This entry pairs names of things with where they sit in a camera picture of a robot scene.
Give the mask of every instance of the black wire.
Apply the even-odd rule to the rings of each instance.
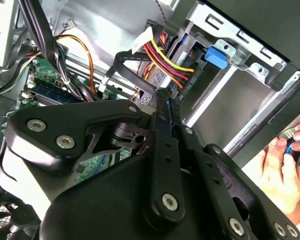
[[[162,9],[161,5],[160,5],[160,2],[158,0],[155,0],[156,4],[158,5],[159,9],[160,9],[160,12],[162,14],[162,17],[163,17],[163,20],[164,20],[164,23],[167,24],[168,21],[167,21],[167,18],[166,18],[166,15],[165,15],[165,12],[164,10]]]
[[[118,52],[113,61],[113,67],[114,69],[125,79],[127,79],[129,82],[134,84],[137,88],[141,89],[142,91],[154,96],[156,94],[156,87],[139,77],[137,74],[135,74],[133,71],[131,71],[128,67],[126,67],[123,63],[124,60],[129,60],[132,55],[132,51],[122,51]]]
[[[18,0],[22,16],[41,54],[53,63],[58,52],[46,15],[38,0]]]

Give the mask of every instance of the hole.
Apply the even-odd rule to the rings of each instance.
[[[238,223],[235,223],[233,226],[234,226],[235,229],[240,230],[240,226],[239,226]]]
[[[144,142],[145,140],[146,140],[146,137],[145,137],[145,136],[137,136],[137,137],[135,138],[135,142],[136,142],[137,144],[140,144],[140,143]]]
[[[238,212],[240,213],[242,220],[246,221],[249,218],[249,210],[248,210],[247,206],[237,196],[234,196],[232,198],[232,200],[234,201],[234,204],[235,204],[236,208],[238,209]]]
[[[37,128],[37,129],[41,128],[41,124],[38,123],[38,122],[34,122],[34,123],[32,124],[32,126],[33,126],[34,128]]]
[[[165,156],[164,159],[165,159],[168,163],[171,163],[171,162],[172,162],[172,159],[171,159],[169,156]]]
[[[214,181],[216,184],[220,185],[220,181],[219,181],[217,178],[214,178],[213,181]]]
[[[66,139],[66,138],[62,139],[61,142],[62,142],[63,144],[66,144],[66,145],[69,145],[69,144],[70,144],[69,139]]]
[[[167,199],[166,199],[166,202],[167,202],[170,206],[173,206],[173,205],[174,205],[174,202],[173,202],[170,198],[167,198]]]

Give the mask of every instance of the bolt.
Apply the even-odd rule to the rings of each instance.
[[[28,127],[28,129],[35,132],[42,132],[47,128],[47,125],[39,119],[32,119],[28,121],[26,123],[26,126]]]
[[[290,226],[289,224],[286,225],[286,228],[288,229],[288,231],[291,233],[291,235],[295,238],[298,237],[298,233],[297,231],[292,227]]]
[[[137,112],[137,109],[136,109],[134,106],[129,106],[129,109],[130,109],[132,112],[134,112],[134,113]]]
[[[162,196],[162,203],[170,211],[176,211],[178,209],[176,198],[169,193],[165,193]]]
[[[193,133],[193,131],[189,127],[186,127],[185,130],[187,131],[188,134],[192,134]]]
[[[244,227],[241,225],[241,223],[235,219],[235,218],[230,218],[229,220],[230,227],[232,230],[239,236],[243,236],[245,234]]]
[[[67,135],[58,136],[56,144],[62,149],[72,149],[75,146],[75,140]]]
[[[221,153],[221,152],[220,152],[220,149],[217,148],[216,146],[213,147],[213,150],[214,150],[217,154],[220,154],[220,153]]]
[[[286,236],[286,231],[282,228],[282,226],[280,226],[279,223],[275,222],[273,225],[274,225],[275,230],[276,230],[282,237],[285,237],[285,236]]]

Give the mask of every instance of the black cable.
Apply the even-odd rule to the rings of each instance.
[[[11,69],[13,67],[13,65],[15,64],[15,62],[18,58],[18,55],[20,53],[21,47],[24,43],[24,39],[25,39],[27,32],[28,32],[27,29],[22,31],[21,34],[19,35],[19,37],[17,38],[17,40],[15,41],[13,49],[12,49],[10,57],[9,57],[9,62],[6,65],[5,70]]]
[[[137,88],[141,89],[142,91],[154,96],[156,93],[156,87],[151,85],[150,83],[146,82],[144,79],[139,77],[137,74],[135,74],[133,71],[131,71],[128,67],[126,67],[123,63],[124,60],[129,60],[132,55],[132,51],[122,51],[118,52],[113,61],[113,67],[114,69],[125,79],[127,79],[129,82],[134,84]]]
[[[58,52],[46,15],[38,0],[18,0],[22,16],[41,54],[53,63]]]
[[[162,14],[162,17],[163,17],[163,20],[164,20],[164,23],[167,24],[168,21],[167,21],[167,18],[166,18],[166,15],[165,15],[165,12],[164,10],[162,9],[162,6],[160,5],[160,2],[158,0],[155,0],[156,4],[158,5],[159,9],[160,9],[160,12]]]

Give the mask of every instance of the blue clip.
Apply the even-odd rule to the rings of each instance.
[[[206,52],[204,59],[207,62],[212,63],[213,65],[217,66],[220,69],[225,69],[228,66],[227,56],[223,52],[214,48],[213,46],[208,48],[208,51]]]

